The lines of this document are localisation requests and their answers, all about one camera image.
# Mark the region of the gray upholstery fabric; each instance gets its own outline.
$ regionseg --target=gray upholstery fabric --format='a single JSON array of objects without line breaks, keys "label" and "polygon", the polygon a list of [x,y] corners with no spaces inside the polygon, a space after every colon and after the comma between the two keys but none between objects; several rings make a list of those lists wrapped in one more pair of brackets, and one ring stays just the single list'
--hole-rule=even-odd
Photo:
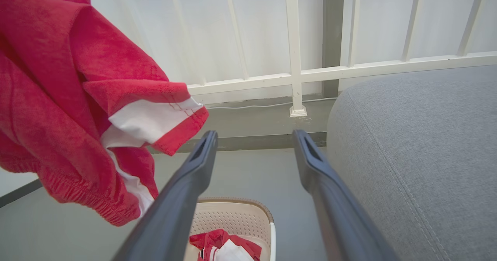
[{"label": "gray upholstery fabric", "polygon": [[497,67],[357,84],[328,160],[402,260],[497,260]]}]

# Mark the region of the red garment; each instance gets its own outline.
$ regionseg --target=red garment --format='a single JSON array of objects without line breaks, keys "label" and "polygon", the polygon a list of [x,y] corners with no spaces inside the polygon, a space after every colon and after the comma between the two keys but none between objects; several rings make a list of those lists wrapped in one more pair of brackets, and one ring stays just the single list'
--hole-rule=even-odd
[{"label": "red garment", "polygon": [[220,249],[228,240],[231,240],[235,245],[243,247],[245,251],[254,259],[254,261],[261,261],[261,250],[259,245],[245,240],[237,235],[229,235],[223,229],[210,231],[209,233],[202,233],[190,236],[190,244],[197,247],[200,252],[198,254],[198,261],[212,261],[215,254],[211,251]]},{"label": "red garment", "polygon": [[172,155],[208,113],[89,0],[0,0],[0,166],[120,226],[158,190],[147,144]]}]

